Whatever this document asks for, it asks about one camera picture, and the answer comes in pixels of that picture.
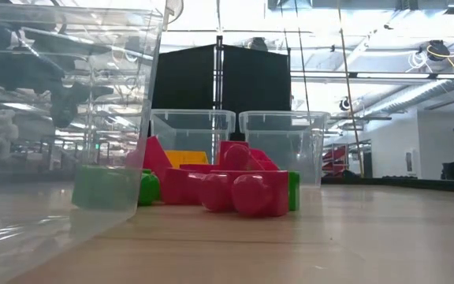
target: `floor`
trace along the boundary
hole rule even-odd
[[[454,193],[323,186],[298,214],[140,208],[10,283],[454,283]]]

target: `clear plastic bin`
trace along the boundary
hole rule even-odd
[[[0,282],[134,213],[162,26],[150,0],[29,2],[0,1]]]
[[[300,172],[303,183],[319,187],[329,117],[324,112],[246,111],[239,123],[251,148],[264,151],[281,170]]]
[[[164,150],[203,151],[215,164],[220,141],[236,129],[236,114],[228,110],[152,110],[151,134]]]

